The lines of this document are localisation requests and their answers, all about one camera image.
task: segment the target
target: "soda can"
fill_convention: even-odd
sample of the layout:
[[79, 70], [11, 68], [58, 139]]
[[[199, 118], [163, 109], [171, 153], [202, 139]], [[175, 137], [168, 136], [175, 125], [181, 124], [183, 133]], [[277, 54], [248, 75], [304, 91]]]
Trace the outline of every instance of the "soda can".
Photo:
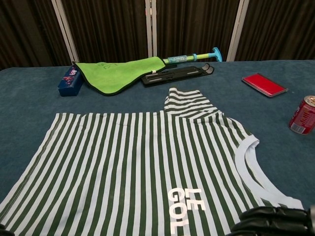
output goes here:
[[315, 96], [306, 96], [296, 109], [289, 128], [298, 134], [309, 134], [315, 126]]

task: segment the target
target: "white neckline trim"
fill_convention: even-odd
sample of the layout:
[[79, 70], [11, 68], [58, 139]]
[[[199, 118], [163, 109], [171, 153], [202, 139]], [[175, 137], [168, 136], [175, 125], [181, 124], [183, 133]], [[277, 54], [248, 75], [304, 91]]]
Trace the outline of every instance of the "white neckline trim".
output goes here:
[[[270, 201], [272, 203], [284, 204], [290, 208], [303, 209], [302, 203], [298, 199], [287, 197], [280, 190], [278, 190], [273, 183], [268, 179], [260, 168], [255, 154], [255, 147], [258, 145], [259, 140], [250, 135], [246, 137], [238, 146], [235, 151], [235, 166], [238, 174], [242, 178], [245, 185], [249, 188], [252, 194], [257, 198]], [[260, 186], [250, 175], [246, 163], [253, 171], [254, 176], [257, 178]]]

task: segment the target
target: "green cloth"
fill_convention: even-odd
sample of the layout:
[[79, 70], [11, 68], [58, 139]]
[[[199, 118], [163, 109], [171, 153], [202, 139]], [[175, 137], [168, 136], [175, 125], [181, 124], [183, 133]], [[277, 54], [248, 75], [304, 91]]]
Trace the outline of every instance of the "green cloth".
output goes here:
[[165, 68], [165, 63], [158, 57], [126, 63], [75, 62], [75, 65], [85, 81], [104, 95], [115, 95], [131, 86], [140, 77]]

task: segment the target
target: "blue box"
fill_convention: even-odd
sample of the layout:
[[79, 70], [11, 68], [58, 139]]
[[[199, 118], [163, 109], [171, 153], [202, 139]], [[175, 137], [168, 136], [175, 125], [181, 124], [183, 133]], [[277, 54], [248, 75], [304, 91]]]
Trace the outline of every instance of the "blue box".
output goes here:
[[74, 65], [71, 66], [58, 85], [60, 95], [63, 97], [78, 95], [83, 81], [79, 70]]

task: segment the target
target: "red card case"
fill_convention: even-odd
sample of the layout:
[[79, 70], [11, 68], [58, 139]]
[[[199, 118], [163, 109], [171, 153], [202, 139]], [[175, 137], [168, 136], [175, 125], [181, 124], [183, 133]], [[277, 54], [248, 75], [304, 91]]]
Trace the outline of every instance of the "red card case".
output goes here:
[[273, 97], [288, 91], [287, 88], [278, 85], [277, 83], [262, 76], [261, 74], [254, 74], [248, 77], [244, 77], [242, 81], [268, 97]]

